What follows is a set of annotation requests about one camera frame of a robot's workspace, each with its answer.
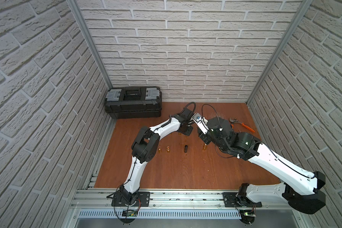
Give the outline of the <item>orange handled pliers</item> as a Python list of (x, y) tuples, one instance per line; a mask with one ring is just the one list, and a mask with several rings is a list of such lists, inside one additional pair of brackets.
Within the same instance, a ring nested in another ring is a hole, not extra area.
[(248, 125), (244, 124), (243, 122), (240, 122), (240, 121), (237, 120), (236, 118), (234, 118), (234, 119), (230, 118), (229, 121), (230, 121), (230, 125), (231, 125), (232, 128), (234, 128), (234, 124), (240, 124), (241, 126), (243, 126), (244, 128), (246, 128), (246, 129), (249, 130), (250, 132), (252, 132), (252, 133), (255, 133), (255, 132), (256, 132), (254, 129), (252, 129), (252, 128), (249, 127)]

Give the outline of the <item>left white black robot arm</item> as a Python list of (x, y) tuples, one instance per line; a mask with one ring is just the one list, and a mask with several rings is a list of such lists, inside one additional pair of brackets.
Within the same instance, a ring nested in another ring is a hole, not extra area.
[(147, 163), (156, 155), (160, 140), (173, 132), (190, 135), (193, 130), (191, 118), (194, 112), (185, 107), (156, 126), (141, 128), (131, 146), (132, 164), (128, 176), (118, 189), (126, 204), (132, 205), (137, 201), (143, 172)]

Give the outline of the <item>black plastic toolbox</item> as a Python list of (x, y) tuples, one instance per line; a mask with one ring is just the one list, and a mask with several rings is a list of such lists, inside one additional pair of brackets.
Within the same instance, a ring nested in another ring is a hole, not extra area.
[(110, 89), (104, 109), (113, 119), (160, 117), (162, 92), (158, 86), (135, 86)]

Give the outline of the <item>aluminium rail frame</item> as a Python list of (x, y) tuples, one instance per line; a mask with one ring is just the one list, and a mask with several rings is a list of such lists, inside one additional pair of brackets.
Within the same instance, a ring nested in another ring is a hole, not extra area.
[(302, 213), (286, 204), (276, 202), (237, 203), (237, 191), (227, 190), (140, 190), (133, 203), (127, 201), (116, 189), (94, 188), (96, 176), (89, 188), (77, 190), (70, 203), (64, 228), (73, 228), (80, 219), (245, 219), (258, 211), (287, 211), (301, 228), (308, 224)]

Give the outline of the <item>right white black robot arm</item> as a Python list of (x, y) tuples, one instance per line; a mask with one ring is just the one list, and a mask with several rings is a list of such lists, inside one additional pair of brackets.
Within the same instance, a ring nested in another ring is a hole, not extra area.
[(305, 214), (315, 214), (326, 205), (322, 192), (325, 175), (307, 171), (276, 152), (255, 136), (236, 133), (228, 120), (218, 117), (210, 120), (200, 114), (193, 116), (199, 138), (205, 144), (214, 143), (217, 152), (226, 158), (237, 158), (258, 165), (281, 180), (279, 184), (254, 185), (243, 183), (236, 195), (242, 207), (253, 207), (263, 202), (281, 203)]

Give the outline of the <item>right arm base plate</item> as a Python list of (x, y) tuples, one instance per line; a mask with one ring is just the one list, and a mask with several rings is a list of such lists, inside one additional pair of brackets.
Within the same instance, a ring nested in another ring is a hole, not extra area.
[(222, 196), (226, 208), (262, 208), (261, 202), (252, 202), (246, 196), (241, 196), (237, 192), (223, 192)]

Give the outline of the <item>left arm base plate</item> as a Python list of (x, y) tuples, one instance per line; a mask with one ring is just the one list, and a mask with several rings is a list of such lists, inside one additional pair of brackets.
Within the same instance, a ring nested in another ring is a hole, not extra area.
[(120, 191), (112, 195), (112, 207), (148, 207), (150, 202), (150, 192), (137, 192), (124, 196)]

